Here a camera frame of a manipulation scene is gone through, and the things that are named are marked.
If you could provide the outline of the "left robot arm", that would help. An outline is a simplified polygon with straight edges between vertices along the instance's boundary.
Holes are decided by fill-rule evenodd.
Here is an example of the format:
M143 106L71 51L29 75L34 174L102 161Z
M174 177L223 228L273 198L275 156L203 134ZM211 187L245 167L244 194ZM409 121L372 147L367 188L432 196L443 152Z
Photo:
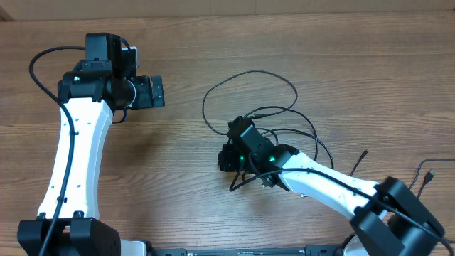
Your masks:
M53 172L33 220L19 223L28 255L152 255L146 240L124 240L100 220L98 184L108 130L118 111L163 107L160 76L138 76L139 51L111 33L89 33L85 57L52 98L60 108Z

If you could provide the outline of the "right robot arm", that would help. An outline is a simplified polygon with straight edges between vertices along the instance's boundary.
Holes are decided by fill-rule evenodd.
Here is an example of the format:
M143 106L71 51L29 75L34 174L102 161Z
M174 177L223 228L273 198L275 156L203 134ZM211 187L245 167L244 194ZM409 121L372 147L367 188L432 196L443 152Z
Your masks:
M228 127L218 164L235 173L230 190L259 179L332 208L354 232L337 254L430 255L438 244L454 254L441 223L401 180L378 183L338 172L295 147L273 144L250 118L239 116Z

